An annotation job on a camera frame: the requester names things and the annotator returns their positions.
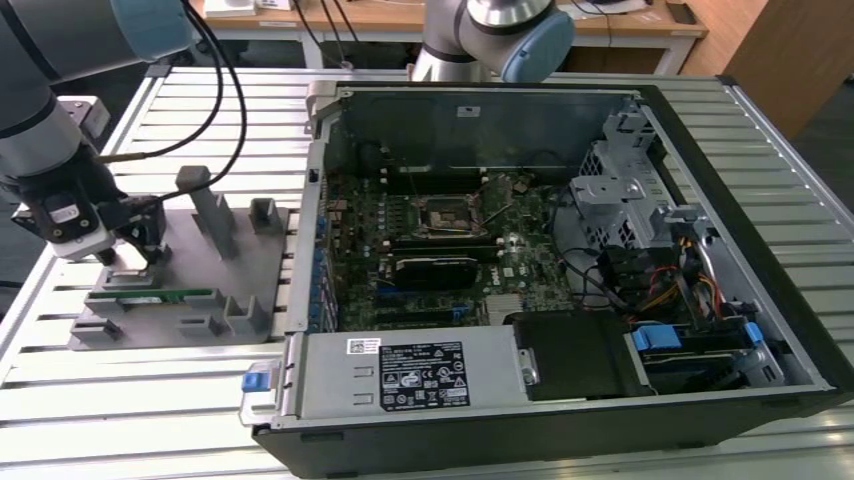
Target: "floor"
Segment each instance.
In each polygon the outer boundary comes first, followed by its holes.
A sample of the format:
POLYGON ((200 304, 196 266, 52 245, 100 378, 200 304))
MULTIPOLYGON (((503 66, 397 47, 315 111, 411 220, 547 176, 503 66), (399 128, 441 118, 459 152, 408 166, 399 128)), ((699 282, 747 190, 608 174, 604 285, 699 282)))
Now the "floor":
MULTIPOLYGON (((292 42, 252 42, 232 45, 247 66, 301 67, 299 45, 292 42)), ((401 68, 408 60, 403 46, 376 46, 347 49, 347 59, 356 67, 401 68)), ((192 50, 200 65, 208 60, 199 49, 192 50)), ((113 114, 108 132, 117 122, 145 72, 145 66, 132 66, 72 82, 56 89, 60 95, 96 95, 113 114)), ((854 83, 847 83, 827 102, 792 144, 848 208, 854 209, 854 83)), ((100 139, 104 142, 108 133, 100 139)), ((16 205, 0 199, 0 280, 24 281, 44 242, 6 221, 16 205)), ((0 287, 0 318, 14 299, 14 290, 0 287)))

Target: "power supply label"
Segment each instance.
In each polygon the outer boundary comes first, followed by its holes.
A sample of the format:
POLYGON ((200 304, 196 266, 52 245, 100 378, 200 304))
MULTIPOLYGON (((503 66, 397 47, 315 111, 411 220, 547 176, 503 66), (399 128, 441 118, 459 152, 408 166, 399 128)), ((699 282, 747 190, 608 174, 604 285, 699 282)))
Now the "power supply label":
POLYGON ((461 342, 383 345, 379 372, 387 412, 469 405, 461 342))

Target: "blue latch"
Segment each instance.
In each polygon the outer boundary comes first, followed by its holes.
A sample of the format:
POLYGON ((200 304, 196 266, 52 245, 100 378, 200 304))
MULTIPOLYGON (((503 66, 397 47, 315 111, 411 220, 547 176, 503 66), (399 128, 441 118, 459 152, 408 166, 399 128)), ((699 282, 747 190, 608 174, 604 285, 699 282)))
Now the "blue latch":
POLYGON ((644 325, 631 332, 639 352, 660 348, 682 348, 676 329, 671 325, 644 325))
POLYGON ((762 336, 762 330, 759 330, 759 325, 756 325, 755 322, 747 322, 744 324, 744 332, 747 332, 747 336, 750 337, 752 345, 759 345, 764 340, 764 337, 762 336))
POLYGON ((267 392, 269 391, 269 373, 247 372, 243 374, 243 384, 240 385, 243 393, 267 392))

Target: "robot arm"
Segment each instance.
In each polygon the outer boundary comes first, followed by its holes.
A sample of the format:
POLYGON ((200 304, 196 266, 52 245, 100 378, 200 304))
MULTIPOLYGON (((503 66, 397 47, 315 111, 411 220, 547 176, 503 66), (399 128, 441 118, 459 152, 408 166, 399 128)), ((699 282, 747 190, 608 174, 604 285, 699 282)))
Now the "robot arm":
POLYGON ((97 205, 127 195, 49 86, 183 50, 179 0, 0 0, 0 186, 29 208, 20 220, 57 256, 115 243, 97 205))
MULTIPOLYGON (((145 199, 116 187, 49 86, 183 50, 184 8, 187 0, 0 0, 0 188, 60 257, 109 264, 116 236, 145 256, 163 206, 135 211, 145 199)), ((429 0, 425 13, 415 80, 488 80, 491 70, 539 82, 570 48, 572 21, 554 0, 429 0)))
POLYGON ((574 36, 554 0, 431 0, 412 80, 542 82, 574 36))

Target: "slotted metal table surface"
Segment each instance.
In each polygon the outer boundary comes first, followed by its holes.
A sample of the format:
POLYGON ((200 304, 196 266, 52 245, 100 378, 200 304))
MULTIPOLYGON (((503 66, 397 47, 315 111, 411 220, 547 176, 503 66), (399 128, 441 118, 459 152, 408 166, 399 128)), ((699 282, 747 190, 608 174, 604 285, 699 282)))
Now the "slotted metal table surface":
MULTIPOLYGON (((343 75, 252 69, 241 70, 240 78, 248 97, 248 142, 216 188, 227 192, 235 207, 247 206, 255 196, 272 196, 296 209, 308 147, 307 84, 319 79, 404 77, 399 71, 343 75)), ((812 309, 854 358, 854 222, 739 89, 715 79, 684 77, 559 75, 551 81, 658 84, 812 309)), ((184 138, 208 114, 215 85, 212 70, 203 68, 176 68, 165 78, 145 78, 105 150, 152 150, 184 138)), ((205 164, 219 171, 239 129, 232 88, 223 108, 201 138, 168 157, 115 165, 124 191, 171 191, 184 164, 205 164)), ((675 177, 692 198, 684 177, 675 177)), ((176 199, 167 206, 187 202, 176 199)), ((288 252, 297 215, 289 218, 288 252)), ((287 315, 289 266, 285 257, 276 337, 287 315)), ((251 362, 279 355, 280 344, 67 350, 68 330, 99 269, 96 263, 68 263, 42 254, 0 324, 0 478, 292 478, 255 445, 236 415, 240 375, 251 362)), ((852 406, 775 422, 710 448, 392 478, 854 478, 852 406)))

